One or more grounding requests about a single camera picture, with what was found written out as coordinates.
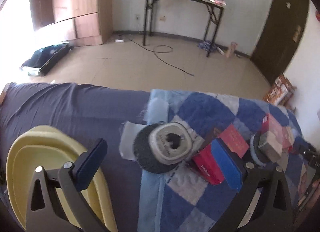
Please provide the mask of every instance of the yellow plastic tub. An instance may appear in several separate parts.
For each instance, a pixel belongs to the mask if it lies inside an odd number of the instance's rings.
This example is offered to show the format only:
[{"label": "yellow plastic tub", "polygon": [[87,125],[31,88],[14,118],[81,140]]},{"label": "yellow plastic tub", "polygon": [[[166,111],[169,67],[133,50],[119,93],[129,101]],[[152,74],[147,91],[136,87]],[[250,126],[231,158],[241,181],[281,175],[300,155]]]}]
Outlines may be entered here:
[{"label": "yellow plastic tub", "polygon": [[[19,136],[10,148],[7,158],[7,187],[9,199],[19,222],[26,229],[26,209],[30,183],[37,166],[46,170],[60,169],[65,162],[74,162],[87,151],[84,146],[50,126],[38,126]],[[69,221],[79,226],[61,189],[57,189],[62,207]],[[109,190],[99,168],[84,198],[98,218],[111,232],[117,232]]]}]

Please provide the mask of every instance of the tile floor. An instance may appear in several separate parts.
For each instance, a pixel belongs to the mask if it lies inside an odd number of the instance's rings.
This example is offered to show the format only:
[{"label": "tile floor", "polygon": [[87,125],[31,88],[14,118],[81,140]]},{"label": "tile floor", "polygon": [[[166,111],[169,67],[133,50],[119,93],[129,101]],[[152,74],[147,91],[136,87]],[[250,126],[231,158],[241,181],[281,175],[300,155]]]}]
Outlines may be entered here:
[{"label": "tile floor", "polygon": [[[142,43],[142,36],[134,36]],[[209,58],[197,43],[164,37],[148,37],[148,49],[169,45],[172,53],[158,54],[164,61],[194,74],[194,77],[161,62],[149,51],[127,41],[77,47],[58,62],[45,77],[31,82],[91,83],[116,89],[150,91],[154,88],[193,90],[261,99],[270,88],[246,58],[226,59],[215,52]]]}]

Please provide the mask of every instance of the gray bed sheet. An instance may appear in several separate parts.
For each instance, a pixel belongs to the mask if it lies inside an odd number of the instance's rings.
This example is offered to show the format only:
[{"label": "gray bed sheet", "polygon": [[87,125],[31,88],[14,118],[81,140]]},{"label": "gray bed sheet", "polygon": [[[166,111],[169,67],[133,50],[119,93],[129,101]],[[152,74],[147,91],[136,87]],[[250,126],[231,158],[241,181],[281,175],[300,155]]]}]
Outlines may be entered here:
[{"label": "gray bed sheet", "polygon": [[114,90],[75,83],[11,83],[0,107],[0,159],[5,167],[15,139],[38,125],[50,125],[90,147],[106,139],[108,154],[101,168],[108,183],[119,232],[136,232],[141,169],[121,158],[118,150],[122,123],[145,124],[149,99],[144,91]]}]

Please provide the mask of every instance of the blue checkered blanket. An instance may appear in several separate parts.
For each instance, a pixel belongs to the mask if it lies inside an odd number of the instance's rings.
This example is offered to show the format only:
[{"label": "blue checkered blanket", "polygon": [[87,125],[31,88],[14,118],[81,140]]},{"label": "blue checkered blanket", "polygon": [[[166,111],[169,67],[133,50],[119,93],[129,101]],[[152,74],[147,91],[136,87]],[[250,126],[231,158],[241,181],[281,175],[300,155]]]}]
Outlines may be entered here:
[{"label": "blue checkered blanket", "polygon": [[[271,113],[282,126],[290,126],[301,134],[295,116],[284,107],[211,93],[153,90],[146,121],[148,125],[182,121],[198,142],[212,128],[223,131],[233,124],[249,140],[260,129],[266,113]],[[284,153],[276,164],[285,171],[291,202],[295,205],[301,176],[306,171],[302,157]],[[143,171],[138,232],[208,232],[235,195],[236,191],[226,181],[212,186],[183,162],[166,174]]]}]

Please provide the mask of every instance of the silver screw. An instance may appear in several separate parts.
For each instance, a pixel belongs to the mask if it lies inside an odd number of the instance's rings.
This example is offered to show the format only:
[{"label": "silver screw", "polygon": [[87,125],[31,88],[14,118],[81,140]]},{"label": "silver screw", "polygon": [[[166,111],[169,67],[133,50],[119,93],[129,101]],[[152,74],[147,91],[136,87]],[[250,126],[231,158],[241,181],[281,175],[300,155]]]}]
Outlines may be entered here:
[{"label": "silver screw", "polygon": [[66,163],[63,165],[63,168],[69,169],[69,168],[71,168],[71,166],[72,166],[72,163],[71,163],[71,162],[66,162]]},{"label": "silver screw", "polygon": [[38,166],[37,168],[36,168],[36,173],[39,173],[39,172],[41,172],[42,171],[42,166]]},{"label": "silver screw", "polygon": [[279,173],[281,173],[281,172],[283,171],[283,169],[282,169],[281,166],[277,166],[277,167],[276,167],[276,171],[279,172]]},{"label": "silver screw", "polygon": [[248,169],[253,169],[253,168],[254,168],[254,164],[251,163],[251,162],[247,162],[247,163],[245,164],[245,166],[246,166]]}]

